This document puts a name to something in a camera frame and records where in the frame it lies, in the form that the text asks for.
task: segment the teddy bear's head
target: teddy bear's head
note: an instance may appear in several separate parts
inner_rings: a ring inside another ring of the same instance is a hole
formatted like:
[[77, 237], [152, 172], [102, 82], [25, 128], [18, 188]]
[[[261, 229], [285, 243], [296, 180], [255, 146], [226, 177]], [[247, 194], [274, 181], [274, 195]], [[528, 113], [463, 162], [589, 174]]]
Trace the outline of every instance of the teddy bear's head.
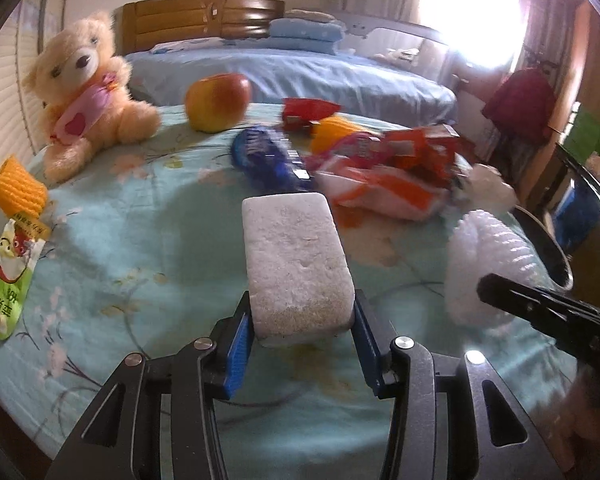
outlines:
[[51, 105], [72, 101], [113, 56], [111, 27], [111, 16], [96, 12], [60, 32], [36, 59], [22, 82], [24, 88]]

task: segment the teddy bear's nose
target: teddy bear's nose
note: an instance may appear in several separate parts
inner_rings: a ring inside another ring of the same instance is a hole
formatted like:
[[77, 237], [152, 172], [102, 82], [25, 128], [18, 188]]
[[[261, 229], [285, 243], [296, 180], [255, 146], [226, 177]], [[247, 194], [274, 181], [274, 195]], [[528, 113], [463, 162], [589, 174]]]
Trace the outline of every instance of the teddy bear's nose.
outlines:
[[75, 67], [76, 68], [84, 68], [87, 66], [87, 63], [89, 62], [91, 58], [89, 56], [80, 56], [78, 58], [78, 60], [75, 62]]

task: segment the yellow knitted object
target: yellow knitted object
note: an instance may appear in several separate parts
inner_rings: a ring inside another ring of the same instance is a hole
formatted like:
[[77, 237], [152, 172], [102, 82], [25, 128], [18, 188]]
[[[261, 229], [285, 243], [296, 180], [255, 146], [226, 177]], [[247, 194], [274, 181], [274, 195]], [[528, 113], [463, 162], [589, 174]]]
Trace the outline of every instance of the yellow knitted object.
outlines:
[[9, 218], [24, 211], [38, 218], [45, 207], [48, 192], [11, 155], [0, 167], [0, 209]]
[[342, 137], [364, 131], [365, 129], [358, 124], [347, 121], [343, 117], [332, 115], [312, 126], [311, 134], [313, 139], [309, 149], [314, 155], [326, 152]]

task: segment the pink heart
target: pink heart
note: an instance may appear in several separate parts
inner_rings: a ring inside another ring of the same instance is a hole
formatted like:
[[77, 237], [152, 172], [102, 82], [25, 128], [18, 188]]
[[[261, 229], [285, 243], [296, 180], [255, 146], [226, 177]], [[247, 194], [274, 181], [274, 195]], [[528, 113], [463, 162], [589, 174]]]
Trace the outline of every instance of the pink heart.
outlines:
[[87, 125], [87, 121], [84, 118], [84, 114], [78, 112], [74, 115], [67, 124], [64, 125], [64, 131], [71, 136], [80, 137], [84, 133], [84, 127]]

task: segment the teddy bear's ear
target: teddy bear's ear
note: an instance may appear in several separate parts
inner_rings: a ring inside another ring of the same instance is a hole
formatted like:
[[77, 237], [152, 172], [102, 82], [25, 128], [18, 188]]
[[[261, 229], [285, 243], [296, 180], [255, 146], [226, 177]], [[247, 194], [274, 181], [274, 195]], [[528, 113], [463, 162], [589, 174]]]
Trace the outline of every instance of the teddy bear's ear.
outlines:
[[22, 83], [22, 87], [29, 91], [29, 92], [33, 92], [34, 88], [36, 87], [36, 72], [38, 71], [38, 64], [34, 63], [34, 65], [31, 67], [31, 72], [29, 72], [25, 78], [21, 81]]
[[109, 28], [111, 28], [113, 26], [113, 18], [111, 17], [111, 14], [109, 12], [107, 12], [106, 10], [98, 10], [97, 12], [90, 14], [87, 19], [103, 22]]

